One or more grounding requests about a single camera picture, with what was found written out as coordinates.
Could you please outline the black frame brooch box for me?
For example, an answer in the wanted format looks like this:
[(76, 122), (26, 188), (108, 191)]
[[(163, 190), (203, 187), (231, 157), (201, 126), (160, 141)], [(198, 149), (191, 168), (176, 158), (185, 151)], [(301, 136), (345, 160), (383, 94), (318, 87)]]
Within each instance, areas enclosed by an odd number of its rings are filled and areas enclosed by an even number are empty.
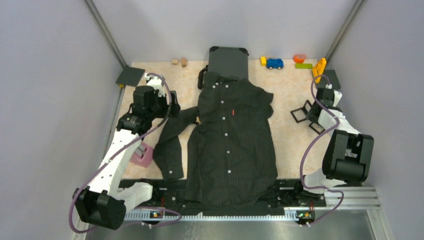
[(309, 100), (306, 100), (302, 107), (291, 110), (290, 114), (296, 123), (301, 123), (308, 120), (308, 113), (312, 108), (312, 104)]

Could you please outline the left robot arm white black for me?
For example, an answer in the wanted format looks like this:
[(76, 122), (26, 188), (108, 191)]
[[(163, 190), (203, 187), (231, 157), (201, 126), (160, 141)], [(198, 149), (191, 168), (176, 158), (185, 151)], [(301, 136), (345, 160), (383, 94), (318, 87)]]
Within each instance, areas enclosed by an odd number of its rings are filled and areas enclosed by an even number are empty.
[(177, 94), (162, 75), (151, 72), (144, 77), (147, 83), (135, 88), (133, 103), (118, 120), (98, 170), (73, 194), (68, 222), (75, 233), (82, 234), (83, 230), (74, 225), (74, 211), (79, 220), (93, 227), (117, 230), (126, 214), (141, 203), (154, 207), (160, 202), (161, 194), (149, 183), (138, 182), (119, 190), (128, 163), (144, 138), (180, 111)]

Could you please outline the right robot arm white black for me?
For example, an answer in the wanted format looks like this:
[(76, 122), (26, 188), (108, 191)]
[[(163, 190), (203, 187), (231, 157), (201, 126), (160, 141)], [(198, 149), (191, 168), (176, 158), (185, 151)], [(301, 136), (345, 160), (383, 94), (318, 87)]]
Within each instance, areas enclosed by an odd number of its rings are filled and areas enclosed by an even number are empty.
[(342, 93), (330, 84), (319, 87), (306, 119), (310, 127), (319, 126), (320, 134), (331, 139), (323, 157), (322, 167), (304, 177), (302, 186), (293, 192), (293, 200), (299, 206), (307, 206), (314, 194), (343, 185), (363, 183), (369, 175), (374, 138), (361, 133), (350, 125), (338, 103)]

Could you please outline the black pinstriped button shirt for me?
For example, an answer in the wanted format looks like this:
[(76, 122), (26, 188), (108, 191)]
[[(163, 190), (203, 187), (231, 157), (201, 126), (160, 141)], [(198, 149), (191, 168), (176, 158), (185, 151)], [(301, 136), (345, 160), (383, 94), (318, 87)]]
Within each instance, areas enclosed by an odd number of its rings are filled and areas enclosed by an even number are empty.
[(169, 118), (154, 147), (163, 179), (186, 178), (185, 198), (207, 206), (253, 205), (278, 176), (273, 99), (247, 79), (207, 72), (197, 105)]

